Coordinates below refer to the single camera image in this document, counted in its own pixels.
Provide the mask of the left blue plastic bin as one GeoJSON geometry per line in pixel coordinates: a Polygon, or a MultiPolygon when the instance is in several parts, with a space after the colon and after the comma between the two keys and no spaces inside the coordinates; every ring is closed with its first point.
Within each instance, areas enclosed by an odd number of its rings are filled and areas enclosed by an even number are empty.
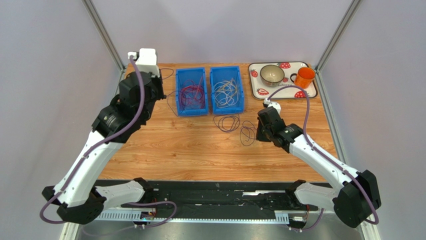
{"type": "Polygon", "coordinates": [[[175,83],[175,102],[179,117],[196,117],[209,114],[206,70],[204,67],[177,69],[175,83]]]}

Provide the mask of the right aluminium frame post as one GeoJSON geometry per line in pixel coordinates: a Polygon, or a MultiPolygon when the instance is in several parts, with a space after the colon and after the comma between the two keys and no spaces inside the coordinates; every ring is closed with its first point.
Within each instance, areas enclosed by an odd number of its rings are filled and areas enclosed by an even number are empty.
{"type": "Polygon", "coordinates": [[[334,31],[334,33],[332,35],[327,47],[325,48],[323,54],[321,55],[318,63],[315,66],[315,70],[317,72],[320,72],[324,68],[324,66],[326,65],[326,63],[329,60],[330,56],[332,55],[335,47],[337,46],[338,42],[340,41],[345,30],[347,29],[348,25],[350,24],[351,20],[355,16],[356,12],[358,11],[358,9],[359,9],[359,7],[362,3],[363,3],[363,0],[352,0],[350,2],[348,9],[346,10],[345,14],[343,15],[343,18],[341,19],[339,25],[337,26],[336,30],[334,31]]]}

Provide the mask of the right blue plastic bin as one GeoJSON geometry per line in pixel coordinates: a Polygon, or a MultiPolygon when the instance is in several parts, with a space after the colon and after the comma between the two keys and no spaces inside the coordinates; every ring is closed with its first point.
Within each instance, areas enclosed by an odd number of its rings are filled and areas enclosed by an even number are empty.
{"type": "Polygon", "coordinates": [[[214,115],[241,114],[245,109],[245,94],[240,67],[210,68],[211,102],[214,115]]]}

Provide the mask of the aluminium frame post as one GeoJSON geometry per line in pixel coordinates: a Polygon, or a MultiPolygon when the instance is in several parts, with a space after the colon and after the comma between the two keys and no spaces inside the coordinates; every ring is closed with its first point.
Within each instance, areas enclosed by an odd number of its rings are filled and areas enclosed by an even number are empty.
{"type": "Polygon", "coordinates": [[[108,52],[110,53],[115,65],[123,73],[126,69],[125,64],[123,63],[117,48],[115,47],[107,28],[105,27],[103,20],[98,13],[98,10],[92,0],[82,0],[81,1],[88,12],[88,15],[92,19],[101,39],[103,40],[108,52]]]}
{"type": "Polygon", "coordinates": [[[326,65],[326,63],[329,60],[330,56],[332,55],[335,47],[337,46],[338,42],[340,41],[345,30],[347,29],[348,25],[350,24],[351,20],[355,16],[356,12],[358,11],[358,9],[359,9],[359,7],[362,3],[363,3],[363,0],[352,0],[350,2],[348,9],[346,10],[345,14],[343,15],[343,18],[341,19],[339,25],[337,26],[336,30],[334,31],[334,33],[332,35],[327,47],[325,48],[323,54],[321,55],[318,63],[315,66],[315,70],[317,72],[320,72],[324,68],[324,66],[326,65]]]}

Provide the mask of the left aluminium frame post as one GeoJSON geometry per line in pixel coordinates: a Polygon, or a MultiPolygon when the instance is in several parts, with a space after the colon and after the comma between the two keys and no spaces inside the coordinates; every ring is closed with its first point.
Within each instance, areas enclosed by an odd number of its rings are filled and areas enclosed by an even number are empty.
{"type": "Polygon", "coordinates": [[[123,63],[117,48],[115,47],[107,28],[105,27],[103,20],[98,13],[98,10],[92,0],[82,0],[81,1],[88,12],[88,15],[92,19],[101,39],[103,40],[108,52],[110,53],[115,65],[123,73],[126,69],[125,64],[123,63]]]}

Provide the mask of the blue plastic bin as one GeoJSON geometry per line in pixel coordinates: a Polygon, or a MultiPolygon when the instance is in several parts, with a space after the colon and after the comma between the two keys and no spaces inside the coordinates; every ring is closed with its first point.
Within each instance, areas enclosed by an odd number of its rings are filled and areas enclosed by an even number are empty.
{"type": "Polygon", "coordinates": [[[240,67],[210,68],[211,102],[214,115],[241,114],[245,109],[245,94],[240,67]]]}
{"type": "Polygon", "coordinates": [[[175,102],[179,117],[196,117],[209,114],[206,70],[204,67],[177,69],[175,83],[175,102]]]}

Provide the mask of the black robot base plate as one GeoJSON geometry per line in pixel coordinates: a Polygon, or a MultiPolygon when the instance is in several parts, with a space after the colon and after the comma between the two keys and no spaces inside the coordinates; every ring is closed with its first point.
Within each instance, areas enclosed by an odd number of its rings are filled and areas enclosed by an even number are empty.
{"type": "Polygon", "coordinates": [[[317,206],[296,206],[289,202],[286,189],[289,182],[244,181],[171,181],[149,180],[153,192],[143,203],[160,202],[156,207],[160,217],[168,217],[177,205],[177,217],[266,218],[275,211],[305,215],[317,206]]]}

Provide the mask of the orange mug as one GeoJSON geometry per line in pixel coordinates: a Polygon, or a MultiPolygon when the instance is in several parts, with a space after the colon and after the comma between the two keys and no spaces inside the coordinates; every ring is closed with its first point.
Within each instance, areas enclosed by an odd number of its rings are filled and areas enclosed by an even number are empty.
{"type": "Polygon", "coordinates": [[[301,67],[297,73],[290,75],[290,80],[298,87],[307,89],[313,80],[315,79],[316,73],[310,67],[301,67]]]}

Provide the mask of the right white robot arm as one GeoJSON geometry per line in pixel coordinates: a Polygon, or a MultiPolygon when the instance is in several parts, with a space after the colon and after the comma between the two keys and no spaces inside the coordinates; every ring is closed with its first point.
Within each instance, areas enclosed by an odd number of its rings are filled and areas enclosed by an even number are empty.
{"type": "Polygon", "coordinates": [[[304,180],[295,181],[286,189],[293,207],[312,205],[332,211],[351,228],[363,222],[378,224],[377,210],[382,203],[377,178],[371,171],[360,172],[341,162],[314,143],[305,129],[296,124],[285,124],[273,106],[260,110],[257,119],[258,141],[271,142],[299,158],[330,185],[322,187],[304,180]]]}

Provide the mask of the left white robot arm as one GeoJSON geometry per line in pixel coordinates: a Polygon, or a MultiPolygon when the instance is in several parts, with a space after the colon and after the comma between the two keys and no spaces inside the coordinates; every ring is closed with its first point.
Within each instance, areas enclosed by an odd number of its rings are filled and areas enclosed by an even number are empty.
{"type": "Polygon", "coordinates": [[[161,74],[134,71],[118,88],[94,120],[71,169],[58,184],[42,191],[48,205],[57,205],[60,223],[88,224],[104,210],[144,202],[152,191],[141,177],[118,185],[96,185],[113,155],[151,118],[156,101],[166,98],[161,74]]]}

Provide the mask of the beige ceramic bowl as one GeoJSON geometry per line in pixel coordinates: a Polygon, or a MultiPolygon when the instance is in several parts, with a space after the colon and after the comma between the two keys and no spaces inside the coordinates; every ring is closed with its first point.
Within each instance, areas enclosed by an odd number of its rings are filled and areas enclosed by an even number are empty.
{"type": "Polygon", "coordinates": [[[278,65],[268,64],[261,68],[260,78],[264,85],[276,87],[284,80],[285,73],[278,65]]]}

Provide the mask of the strawberry print tray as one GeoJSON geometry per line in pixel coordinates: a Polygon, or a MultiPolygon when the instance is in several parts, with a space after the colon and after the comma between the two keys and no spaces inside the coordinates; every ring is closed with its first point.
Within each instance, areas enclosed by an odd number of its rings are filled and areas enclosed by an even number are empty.
{"type": "Polygon", "coordinates": [[[290,100],[299,99],[302,97],[300,90],[294,88],[295,74],[298,73],[300,68],[309,67],[310,65],[302,61],[290,62],[257,62],[248,65],[249,83],[251,94],[255,99],[264,100],[268,98],[279,88],[288,86],[284,90],[272,96],[273,100],[290,100]],[[265,66],[273,65],[279,67],[284,73],[284,79],[281,80],[276,86],[271,86],[263,82],[261,78],[261,69],[265,66]]]}

